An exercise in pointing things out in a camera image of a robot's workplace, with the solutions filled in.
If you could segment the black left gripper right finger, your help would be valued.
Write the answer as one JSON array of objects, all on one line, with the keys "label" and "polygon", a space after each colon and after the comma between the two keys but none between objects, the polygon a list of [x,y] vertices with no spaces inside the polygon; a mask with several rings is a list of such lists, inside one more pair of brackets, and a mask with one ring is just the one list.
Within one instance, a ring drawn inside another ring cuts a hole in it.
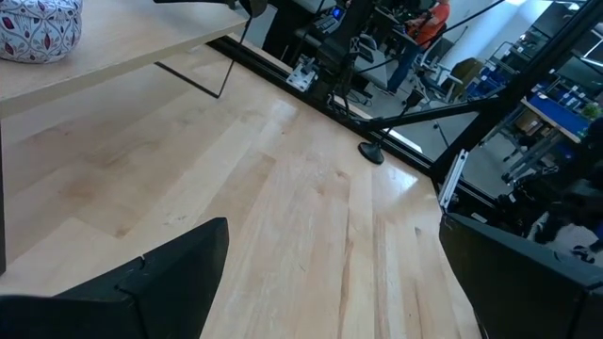
[{"label": "black left gripper right finger", "polygon": [[458,214],[439,239],[489,339],[603,339],[603,268]]}]

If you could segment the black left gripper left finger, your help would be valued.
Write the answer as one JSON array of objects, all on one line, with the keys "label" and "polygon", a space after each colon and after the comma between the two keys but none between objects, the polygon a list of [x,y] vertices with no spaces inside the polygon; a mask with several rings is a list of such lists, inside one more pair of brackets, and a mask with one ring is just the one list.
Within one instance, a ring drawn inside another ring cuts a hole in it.
[{"label": "black left gripper left finger", "polygon": [[213,218],[55,296],[0,296],[0,339],[199,339],[228,247]]}]

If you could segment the tall black candlestick holder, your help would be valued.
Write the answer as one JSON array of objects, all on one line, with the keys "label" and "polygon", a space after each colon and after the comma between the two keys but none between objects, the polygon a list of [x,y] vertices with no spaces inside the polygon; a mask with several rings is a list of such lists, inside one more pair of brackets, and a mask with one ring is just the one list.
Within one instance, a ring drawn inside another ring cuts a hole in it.
[{"label": "tall black candlestick holder", "polygon": [[[411,108],[418,106],[423,99],[424,95],[422,92],[417,89],[413,89],[404,102],[403,109],[398,114],[398,118],[401,118]],[[358,145],[358,151],[360,154],[369,162],[375,165],[381,165],[384,161],[384,156],[382,153],[383,140],[390,134],[393,128],[394,126],[388,127],[384,134],[375,142],[360,142]]]}]

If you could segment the white leaf-patterned candle tin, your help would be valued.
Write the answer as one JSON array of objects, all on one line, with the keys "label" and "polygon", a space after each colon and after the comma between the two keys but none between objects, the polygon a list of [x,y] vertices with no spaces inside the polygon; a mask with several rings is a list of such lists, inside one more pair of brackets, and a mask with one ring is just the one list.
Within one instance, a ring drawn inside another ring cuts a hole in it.
[{"label": "white leaf-patterned candle tin", "polygon": [[83,0],[0,0],[0,58],[46,64],[61,60],[82,35]]}]

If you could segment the black floor equipment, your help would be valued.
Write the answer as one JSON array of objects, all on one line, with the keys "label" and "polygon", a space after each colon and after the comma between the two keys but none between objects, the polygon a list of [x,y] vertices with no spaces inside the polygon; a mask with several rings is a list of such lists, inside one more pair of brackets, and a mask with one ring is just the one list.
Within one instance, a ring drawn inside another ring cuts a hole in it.
[{"label": "black floor equipment", "polygon": [[589,230],[596,240],[570,253],[594,264],[603,255],[603,118],[589,125],[568,163],[520,179],[512,192],[497,197],[497,207],[513,233],[541,245],[568,226]]}]

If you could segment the blue table top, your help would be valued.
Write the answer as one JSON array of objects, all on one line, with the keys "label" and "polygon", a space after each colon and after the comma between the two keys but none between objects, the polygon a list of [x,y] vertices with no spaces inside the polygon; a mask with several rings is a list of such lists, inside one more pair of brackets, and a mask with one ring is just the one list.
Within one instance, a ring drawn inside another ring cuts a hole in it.
[{"label": "blue table top", "polygon": [[590,124],[585,118],[566,109],[542,93],[536,93],[530,99],[522,99],[521,104],[575,143],[581,142],[583,134]]}]

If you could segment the small green plant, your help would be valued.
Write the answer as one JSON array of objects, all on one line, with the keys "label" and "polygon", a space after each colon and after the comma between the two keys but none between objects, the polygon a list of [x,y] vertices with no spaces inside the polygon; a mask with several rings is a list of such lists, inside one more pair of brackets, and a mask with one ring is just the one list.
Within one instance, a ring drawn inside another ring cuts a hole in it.
[{"label": "small green plant", "polygon": [[598,103],[590,103],[582,108],[580,115],[589,121],[603,117],[603,108]]}]

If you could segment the grey office chair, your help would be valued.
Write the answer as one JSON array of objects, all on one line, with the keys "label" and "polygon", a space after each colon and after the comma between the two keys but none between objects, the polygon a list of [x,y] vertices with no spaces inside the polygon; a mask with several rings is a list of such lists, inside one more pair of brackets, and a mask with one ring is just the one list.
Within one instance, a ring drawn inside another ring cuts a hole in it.
[{"label": "grey office chair", "polygon": [[428,104],[433,100],[452,104],[455,101],[454,90],[459,89],[463,84],[461,79],[452,74],[450,68],[439,62],[438,56],[428,60],[432,49],[438,45],[446,29],[447,25],[444,24],[430,43],[429,48],[418,57],[413,66],[414,75],[411,83],[414,89],[418,89],[424,95]]}]

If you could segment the wooden shelf with black legs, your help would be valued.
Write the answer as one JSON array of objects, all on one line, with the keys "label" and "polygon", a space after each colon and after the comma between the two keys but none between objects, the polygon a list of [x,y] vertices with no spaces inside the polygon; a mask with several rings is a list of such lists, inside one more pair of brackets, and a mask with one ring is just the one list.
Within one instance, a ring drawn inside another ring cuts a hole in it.
[{"label": "wooden shelf with black legs", "polygon": [[0,61],[0,276],[7,271],[2,122],[243,27],[246,18],[218,3],[84,0],[83,32],[60,61]]}]

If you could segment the person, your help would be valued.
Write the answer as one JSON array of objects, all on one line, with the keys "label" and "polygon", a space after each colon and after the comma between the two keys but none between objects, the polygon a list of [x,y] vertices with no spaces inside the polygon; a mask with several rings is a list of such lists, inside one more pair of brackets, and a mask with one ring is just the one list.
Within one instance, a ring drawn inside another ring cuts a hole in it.
[{"label": "person", "polygon": [[416,57],[427,50],[437,34],[446,25],[450,13],[449,0],[437,0],[428,13],[405,22],[407,35],[415,43],[407,44],[397,57],[397,68],[387,81],[386,91],[395,94],[408,75]]}]

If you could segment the black backlit keyboard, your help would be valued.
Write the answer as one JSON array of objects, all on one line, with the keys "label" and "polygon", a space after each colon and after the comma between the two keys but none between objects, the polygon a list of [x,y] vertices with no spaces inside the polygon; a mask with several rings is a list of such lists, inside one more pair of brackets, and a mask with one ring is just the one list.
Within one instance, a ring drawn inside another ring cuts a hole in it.
[{"label": "black backlit keyboard", "polygon": [[310,31],[317,35],[329,35],[333,33],[340,25],[340,14],[328,14],[312,22]]}]

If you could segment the silver frame corner bracket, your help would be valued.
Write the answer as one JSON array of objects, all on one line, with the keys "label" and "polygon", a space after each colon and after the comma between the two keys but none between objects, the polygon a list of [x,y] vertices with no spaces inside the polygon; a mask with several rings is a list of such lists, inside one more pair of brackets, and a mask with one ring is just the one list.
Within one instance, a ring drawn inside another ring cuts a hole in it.
[{"label": "silver frame corner bracket", "polygon": [[452,201],[454,191],[458,185],[458,182],[463,173],[464,165],[466,163],[469,152],[461,150],[454,158],[451,167],[445,177],[445,181],[438,194],[438,203],[444,210],[448,210],[448,206]]}]

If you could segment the black aluminium table frame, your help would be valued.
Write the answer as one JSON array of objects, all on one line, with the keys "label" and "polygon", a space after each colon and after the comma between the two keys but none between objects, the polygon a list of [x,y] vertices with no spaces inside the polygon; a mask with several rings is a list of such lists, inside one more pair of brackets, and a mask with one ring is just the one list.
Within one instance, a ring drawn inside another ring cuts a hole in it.
[{"label": "black aluminium table frame", "polygon": [[469,112],[486,112],[486,117],[478,118],[473,123],[468,132],[462,134],[461,139],[452,144],[452,148],[445,151],[436,162],[425,163],[418,158],[417,153],[404,153],[401,147],[393,141],[388,135],[383,140],[382,149],[386,149],[396,158],[406,161],[415,161],[414,167],[424,174],[439,180],[443,173],[444,166],[452,161],[452,154],[460,151],[464,147],[473,147],[479,139],[484,136],[485,129],[492,127],[502,118],[511,105],[519,102],[523,95],[527,94],[532,86],[536,84],[536,78],[548,71],[553,63],[567,53],[579,35],[589,30],[603,16],[603,0],[588,0],[579,12],[567,22],[565,27],[549,41],[537,56],[535,56],[527,68],[517,75],[509,85],[499,89],[491,97],[471,101],[466,104],[449,105],[442,108],[434,108],[410,115],[403,115],[387,119],[373,118],[363,119],[350,112],[349,104],[345,105],[343,99],[335,96],[330,102],[324,104],[309,100],[301,96],[298,92],[288,89],[284,84],[284,75],[281,69],[268,64],[264,58],[252,55],[251,50],[243,46],[241,42],[229,37],[212,40],[208,45],[216,51],[232,57],[235,61],[241,61],[245,66],[266,68],[260,71],[261,75],[266,75],[269,81],[274,85],[294,95],[306,104],[312,106],[320,113],[344,125],[352,132],[365,139],[364,142],[375,142],[385,132],[385,130],[394,126],[402,126],[414,122],[430,120],[432,118],[446,118],[461,115]]}]

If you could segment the silver metal bracket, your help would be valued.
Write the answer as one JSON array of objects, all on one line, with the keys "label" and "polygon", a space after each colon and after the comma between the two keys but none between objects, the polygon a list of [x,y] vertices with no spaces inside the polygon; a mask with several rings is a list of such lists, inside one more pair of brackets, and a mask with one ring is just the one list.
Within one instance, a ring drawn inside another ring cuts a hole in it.
[{"label": "silver metal bracket", "polygon": [[316,60],[313,57],[301,56],[286,82],[299,92],[306,92],[317,79],[318,65]]}]

